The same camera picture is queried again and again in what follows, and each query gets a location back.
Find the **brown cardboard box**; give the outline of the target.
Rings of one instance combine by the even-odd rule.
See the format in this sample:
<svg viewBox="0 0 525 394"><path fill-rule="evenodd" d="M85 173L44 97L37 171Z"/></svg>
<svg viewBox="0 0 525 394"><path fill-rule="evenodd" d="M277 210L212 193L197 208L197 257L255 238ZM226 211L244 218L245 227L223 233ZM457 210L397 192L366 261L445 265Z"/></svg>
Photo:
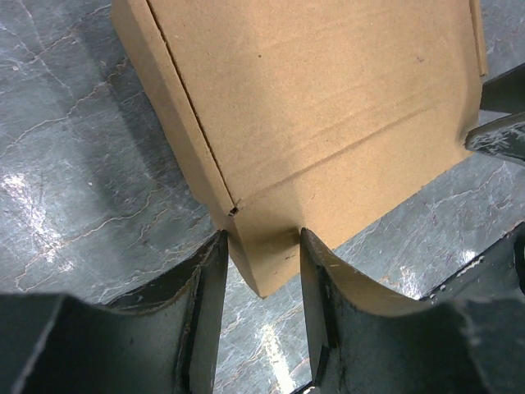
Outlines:
<svg viewBox="0 0 525 394"><path fill-rule="evenodd" d="M115 1L185 180L248 286L299 271L463 161L487 72L477 1Z"/></svg>

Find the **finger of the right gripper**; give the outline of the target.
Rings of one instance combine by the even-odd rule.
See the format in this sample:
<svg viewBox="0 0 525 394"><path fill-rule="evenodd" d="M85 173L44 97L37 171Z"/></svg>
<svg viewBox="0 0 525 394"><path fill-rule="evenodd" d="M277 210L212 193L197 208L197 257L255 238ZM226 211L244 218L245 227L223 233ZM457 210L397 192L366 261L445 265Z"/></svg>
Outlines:
<svg viewBox="0 0 525 394"><path fill-rule="evenodd" d="M524 111L525 64L488 80L482 86L480 109L509 114Z"/></svg>
<svg viewBox="0 0 525 394"><path fill-rule="evenodd" d="M494 120L468 132L466 150L507 161L524 160L524 113Z"/></svg>

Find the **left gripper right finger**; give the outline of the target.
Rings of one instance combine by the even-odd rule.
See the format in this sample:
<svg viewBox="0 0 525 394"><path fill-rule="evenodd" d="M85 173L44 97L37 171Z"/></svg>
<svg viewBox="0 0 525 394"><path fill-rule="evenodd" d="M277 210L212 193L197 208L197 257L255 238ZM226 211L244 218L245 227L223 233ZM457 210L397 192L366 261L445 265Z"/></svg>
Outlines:
<svg viewBox="0 0 525 394"><path fill-rule="evenodd" d="M302 230L300 276L316 393L521 393L524 298L402 295Z"/></svg>

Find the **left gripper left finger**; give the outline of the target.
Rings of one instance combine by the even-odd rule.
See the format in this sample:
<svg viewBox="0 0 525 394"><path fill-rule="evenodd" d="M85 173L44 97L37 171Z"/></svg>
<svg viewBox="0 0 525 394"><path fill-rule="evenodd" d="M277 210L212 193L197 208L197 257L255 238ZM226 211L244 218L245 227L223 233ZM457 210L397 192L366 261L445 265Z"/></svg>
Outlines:
<svg viewBox="0 0 525 394"><path fill-rule="evenodd" d="M227 269L227 234L219 231L106 304L2 294L2 392L212 392Z"/></svg>

